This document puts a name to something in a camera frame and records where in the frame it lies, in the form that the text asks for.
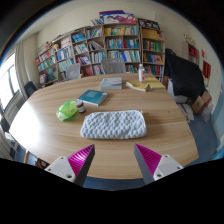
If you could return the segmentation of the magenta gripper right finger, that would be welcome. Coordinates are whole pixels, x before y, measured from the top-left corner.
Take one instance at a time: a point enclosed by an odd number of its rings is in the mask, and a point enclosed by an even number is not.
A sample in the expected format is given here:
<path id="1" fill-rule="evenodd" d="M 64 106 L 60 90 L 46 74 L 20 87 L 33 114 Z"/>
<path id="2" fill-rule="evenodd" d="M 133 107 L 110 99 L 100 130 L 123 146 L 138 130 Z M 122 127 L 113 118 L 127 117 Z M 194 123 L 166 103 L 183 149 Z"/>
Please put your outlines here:
<path id="1" fill-rule="evenodd" d="M 140 144 L 134 145 L 134 155 L 145 184 L 160 180 L 183 168 L 170 155 L 160 155 Z"/>

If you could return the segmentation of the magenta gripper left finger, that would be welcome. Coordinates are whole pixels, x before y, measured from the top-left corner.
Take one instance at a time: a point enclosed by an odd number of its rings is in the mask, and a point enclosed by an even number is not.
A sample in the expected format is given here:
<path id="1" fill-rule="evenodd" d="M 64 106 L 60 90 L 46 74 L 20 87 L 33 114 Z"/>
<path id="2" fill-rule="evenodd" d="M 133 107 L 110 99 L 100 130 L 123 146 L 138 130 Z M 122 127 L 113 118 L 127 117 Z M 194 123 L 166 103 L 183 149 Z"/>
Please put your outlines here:
<path id="1" fill-rule="evenodd" d="M 89 145 L 68 157 L 59 156 L 46 171 L 82 186 L 94 156 L 95 146 Z"/>

